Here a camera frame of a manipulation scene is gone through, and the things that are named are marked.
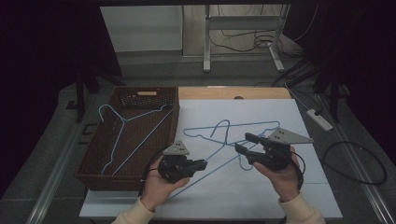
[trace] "white table surface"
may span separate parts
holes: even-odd
[[[281,128],[309,137],[297,105],[291,99],[180,100],[176,140],[181,140],[190,151],[188,159],[207,159],[221,144],[202,137],[188,137],[183,131],[215,127],[225,119],[231,125],[278,121]],[[227,142],[244,140],[245,133],[258,134],[277,125],[272,122],[232,126]],[[208,138],[212,132],[213,128],[186,131],[188,134],[201,134]],[[225,132],[225,127],[218,128],[211,139],[223,142]],[[306,164],[302,188],[305,199],[325,217],[342,217],[312,144],[293,146]],[[262,147],[254,147],[252,150],[262,151]],[[226,146],[211,157],[204,171],[196,172],[184,189],[175,191],[171,199],[156,209],[155,218],[207,220],[283,217],[284,213],[277,204],[278,196],[270,181],[254,168],[243,170],[238,158],[231,161],[236,155],[233,147]],[[219,168],[226,161],[230,162]],[[243,167],[250,168],[245,157],[242,157],[241,162]],[[115,217],[119,211],[129,209],[136,198],[137,193],[131,191],[89,191],[80,216]]]

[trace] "human hand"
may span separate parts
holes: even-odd
[[[294,147],[290,147],[290,151],[295,152]],[[294,153],[291,154],[291,158],[298,166],[299,163]],[[291,201],[299,195],[300,192],[298,190],[298,176],[291,165],[288,165],[288,167],[286,167],[285,169],[276,172],[268,169],[267,167],[258,162],[254,162],[253,166],[260,173],[267,176],[271,180],[271,183],[273,184],[273,187],[276,193],[279,195],[280,201],[282,203]]]
[[[175,184],[171,184],[164,180],[160,173],[158,173],[158,170],[156,170],[160,166],[162,158],[163,156],[149,167],[151,171],[148,172],[146,178],[145,192],[140,198],[140,202],[151,212],[153,212],[158,205],[166,202],[175,189],[186,186],[190,181],[189,178],[183,178]]]

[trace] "metal frame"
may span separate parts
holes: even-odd
[[[289,12],[290,5],[285,5],[280,16],[210,16],[209,6],[205,5],[205,49],[204,72],[210,72],[210,37],[211,30],[275,30],[274,40],[269,48],[276,70],[283,72],[285,67],[279,59],[278,46],[280,35]]]

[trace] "wicker basket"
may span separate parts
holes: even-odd
[[[139,190],[149,159],[175,140],[177,87],[116,87],[100,111],[103,121],[93,134],[76,178],[90,190]]]

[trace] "sleeve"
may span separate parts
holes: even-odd
[[[320,211],[306,203],[303,194],[300,194],[287,203],[279,202],[280,207],[285,211],[289,224],[325,224],[325,220]]]
[[[112,224],[148,224],[154,217],[155,213],[150,212],[140,202],[140,198],[134,204],[134,207],[128,211],[120,212]]]

